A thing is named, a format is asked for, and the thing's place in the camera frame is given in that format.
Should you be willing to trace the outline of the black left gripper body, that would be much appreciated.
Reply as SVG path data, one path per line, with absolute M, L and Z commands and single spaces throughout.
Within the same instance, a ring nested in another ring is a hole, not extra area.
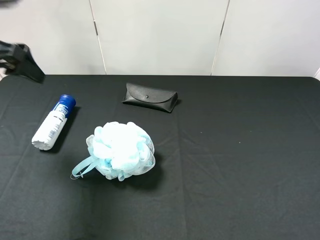
M 0 68 L 6 75 L 16 75 L 17 59 L 15 56 L 17 44 L 0 41 Z

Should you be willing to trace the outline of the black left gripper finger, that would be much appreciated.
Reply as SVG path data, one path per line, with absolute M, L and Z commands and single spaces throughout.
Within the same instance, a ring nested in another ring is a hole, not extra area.
M 35 62 L 31 49 L 22 43 L 14 45 L 14 54 L 16 62 L 12 75 L 29 78 L 37 83 L 42 83 L 46 77 L 45 73 Z

